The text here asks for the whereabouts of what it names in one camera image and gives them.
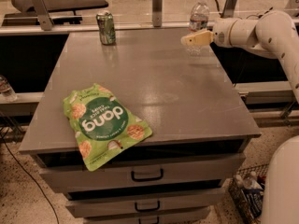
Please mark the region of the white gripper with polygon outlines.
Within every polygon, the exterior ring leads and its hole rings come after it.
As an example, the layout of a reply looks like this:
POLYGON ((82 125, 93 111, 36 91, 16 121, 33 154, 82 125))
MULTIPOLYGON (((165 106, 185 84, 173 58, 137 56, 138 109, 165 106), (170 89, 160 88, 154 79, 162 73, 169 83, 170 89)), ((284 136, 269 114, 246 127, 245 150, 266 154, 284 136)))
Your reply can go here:
POLYGON ((219 47, 237 47, 232 37, 232 31, 237 22, 237 18, 219 18, 213 25, 213 33, 208 29, 202 29, 183 36, 180 42, 184 46, 207 46, 214 41, 219 47))

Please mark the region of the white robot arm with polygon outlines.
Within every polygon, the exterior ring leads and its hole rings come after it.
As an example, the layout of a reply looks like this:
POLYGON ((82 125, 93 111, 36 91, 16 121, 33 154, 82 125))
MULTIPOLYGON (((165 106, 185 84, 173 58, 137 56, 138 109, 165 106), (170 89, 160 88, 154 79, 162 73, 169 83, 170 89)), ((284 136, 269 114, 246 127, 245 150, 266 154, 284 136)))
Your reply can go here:
MULTIPOLYGON (((218 19, 181 38, 185 47, 216 44, 277 59, 299 102, 299 36, 292 17, 273 10, 258 20, 218 19)), ((275 151, 266 175, 261 224, 299 224, 299 136, 275 151)))

